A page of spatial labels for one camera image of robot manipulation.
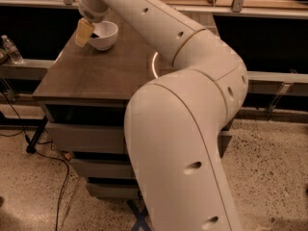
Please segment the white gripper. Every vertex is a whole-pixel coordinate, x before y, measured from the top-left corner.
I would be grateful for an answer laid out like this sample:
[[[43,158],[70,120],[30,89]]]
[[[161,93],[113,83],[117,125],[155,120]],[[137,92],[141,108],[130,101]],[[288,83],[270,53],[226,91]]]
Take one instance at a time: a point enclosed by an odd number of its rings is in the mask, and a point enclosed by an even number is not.
[[[79,0],[78,10],[83,18],[78,21],[75,43],[84,47],[89,41],[94,25],[101,22],[109,7],[101,0]]]

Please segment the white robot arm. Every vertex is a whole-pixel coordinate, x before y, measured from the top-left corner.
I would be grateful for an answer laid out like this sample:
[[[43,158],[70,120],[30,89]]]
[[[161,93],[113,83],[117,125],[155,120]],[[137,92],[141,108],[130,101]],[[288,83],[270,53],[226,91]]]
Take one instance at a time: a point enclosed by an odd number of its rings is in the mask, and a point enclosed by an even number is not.
[[[218,134],[244,103],[241,57],[203,25],[160,0],[79,0],[82,26],[113,9],[171,73],[130,98],[124,134],[155,231],[242,231],[218,154]]]

